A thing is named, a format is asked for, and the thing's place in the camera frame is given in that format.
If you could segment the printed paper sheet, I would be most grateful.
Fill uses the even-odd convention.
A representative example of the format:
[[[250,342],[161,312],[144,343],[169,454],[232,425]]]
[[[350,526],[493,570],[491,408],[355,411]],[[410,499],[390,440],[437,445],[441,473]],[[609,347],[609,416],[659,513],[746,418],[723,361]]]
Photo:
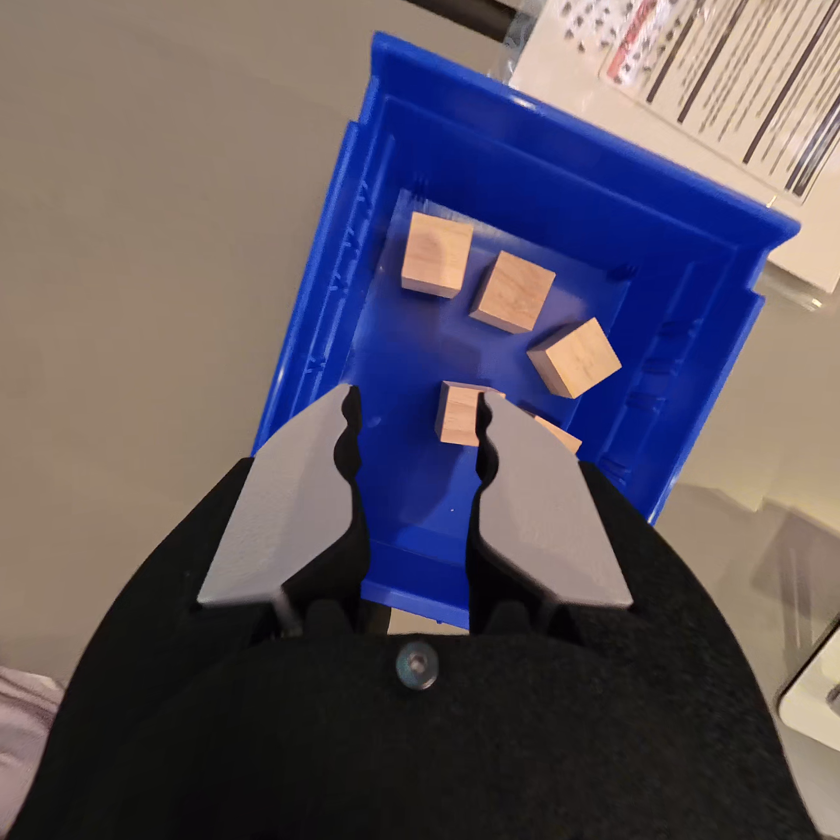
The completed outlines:
[[[794,219],[770,255],[838,285],[839,2],[543,2],[508,84]]]

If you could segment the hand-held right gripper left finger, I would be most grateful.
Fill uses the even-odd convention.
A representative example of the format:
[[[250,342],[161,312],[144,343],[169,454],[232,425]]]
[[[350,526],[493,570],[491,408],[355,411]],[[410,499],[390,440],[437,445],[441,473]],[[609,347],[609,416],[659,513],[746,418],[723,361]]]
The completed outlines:
[[[361,390],[337,385],[253,458],[208,568],[203,608],[269,606],[287,636],[354,634],[371,538],[358,485]]]

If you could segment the wooden cube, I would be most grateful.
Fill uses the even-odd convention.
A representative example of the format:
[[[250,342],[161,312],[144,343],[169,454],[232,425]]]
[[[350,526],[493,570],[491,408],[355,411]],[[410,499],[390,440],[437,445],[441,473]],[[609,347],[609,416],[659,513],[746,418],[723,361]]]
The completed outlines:
[[[455,381],[440,384],[434,429],[441,443],[478,447],[476,416],[480,393],[504,392],[489,385],[474,385]]]
[[[623,367],[597,318],[564,325],[527,356],[551,394],[572,400]]]
[[[552,436],[557,438],[561,442],[561,444],[564,447],[566,447],[573,455],[578,455],[579,450],[582,446],[582,441],[579,438],[569,434],[560,426],[555,425],[554,423],[540,415],[533,414],[532,417],[536,423],[538,423],[541,427],[545,428],[548,432],[550,432]]]
[[[501,251],[482,277],[469,317],[507,333],[530,333],[555,277],[551,269]]]
[[[401,269],[402,288],[453,299],[462,290],[474,225],[414,211]]]

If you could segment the pale grey cloth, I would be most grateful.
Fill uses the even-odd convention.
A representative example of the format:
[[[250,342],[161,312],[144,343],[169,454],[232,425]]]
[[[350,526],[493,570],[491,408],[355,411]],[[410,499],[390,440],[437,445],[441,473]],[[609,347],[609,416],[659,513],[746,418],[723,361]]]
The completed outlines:
[[[50,677],[1,667],[1,838],[25,802],[64,695]]]

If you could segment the white box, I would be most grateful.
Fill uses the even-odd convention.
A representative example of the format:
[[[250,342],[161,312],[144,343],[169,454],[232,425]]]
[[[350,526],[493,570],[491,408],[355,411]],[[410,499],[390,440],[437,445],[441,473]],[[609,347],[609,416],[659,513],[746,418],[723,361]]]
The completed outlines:
[[[776,710],[787,728],[839,752],[838,616],[783,687]]]

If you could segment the blue plastic bin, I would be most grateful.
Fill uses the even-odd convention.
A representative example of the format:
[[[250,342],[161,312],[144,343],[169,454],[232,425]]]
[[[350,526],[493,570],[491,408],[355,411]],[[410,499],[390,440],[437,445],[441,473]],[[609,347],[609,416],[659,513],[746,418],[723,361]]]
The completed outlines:
[[[405,290],[414,211],[474,225],[453,299]],[[444,380],[489,385],[582,441],[655,523],[759,316],[753,287],[798,233],[720,187],[386,33],[325,196],[255,440],[339,383],[360,388],[371,534],[362,596],[467,627],[474,448],[434,431]],[[501,251],[556,273],[531,332],[469,317]],[[596,318],[623,367],[576,399],[527,349]]]

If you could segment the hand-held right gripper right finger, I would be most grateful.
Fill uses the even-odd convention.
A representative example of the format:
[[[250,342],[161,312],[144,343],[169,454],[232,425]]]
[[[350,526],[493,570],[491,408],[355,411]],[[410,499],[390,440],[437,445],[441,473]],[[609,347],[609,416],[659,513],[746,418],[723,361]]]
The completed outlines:
[[[479,487],[466,538],[469,632],[499,604],[531,626],[560,606],[626,610],[634,598],[581,465],[536,420],[498,392],[476,409]]]

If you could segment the black bar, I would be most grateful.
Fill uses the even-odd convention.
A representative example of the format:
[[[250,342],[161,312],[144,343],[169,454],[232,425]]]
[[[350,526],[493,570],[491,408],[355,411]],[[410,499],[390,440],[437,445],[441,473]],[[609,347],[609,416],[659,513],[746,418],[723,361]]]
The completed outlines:
[[[498,44],[504,41],[520,10],[518,2],[406,1],[406,3]]]

